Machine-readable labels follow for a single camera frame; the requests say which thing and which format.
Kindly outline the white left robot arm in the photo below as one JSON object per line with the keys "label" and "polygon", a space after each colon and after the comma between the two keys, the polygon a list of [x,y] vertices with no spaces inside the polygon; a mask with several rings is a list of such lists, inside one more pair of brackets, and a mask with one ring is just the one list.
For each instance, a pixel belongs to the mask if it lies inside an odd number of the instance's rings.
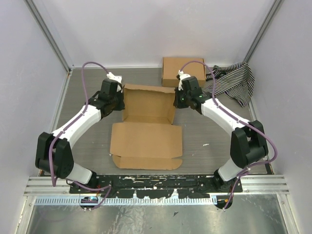
{"label": "white left robot arm", "polygon": [[61,178],[71,181],[89,194],[101,191],[97,174],[74,162],[72,147],[93,125],[113,111],[124,108],[122,77],[109,73],[101,89],[86,101],[73,118],[52,133],[40,134],[35,166],[51,175],[53,186]]}

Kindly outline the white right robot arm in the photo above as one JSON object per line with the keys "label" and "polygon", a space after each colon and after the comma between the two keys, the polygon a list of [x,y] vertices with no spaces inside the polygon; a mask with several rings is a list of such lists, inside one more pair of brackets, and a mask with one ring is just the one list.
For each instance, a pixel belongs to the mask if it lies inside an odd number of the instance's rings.
{"label": "white right robot arm", "polygon": [[267,141],[260,134],[264,132],[263,125],[257,120],[250,122],[240,118],[212,94],[205,94],[196,77],[183,74],[177,75],[177,79],[179,84],[175,88],[174,106],[196,110],[217,123],[231,137],[230,159],[214,172],[213,177],[215,189],[226,192],[243,169],[268,154]]}

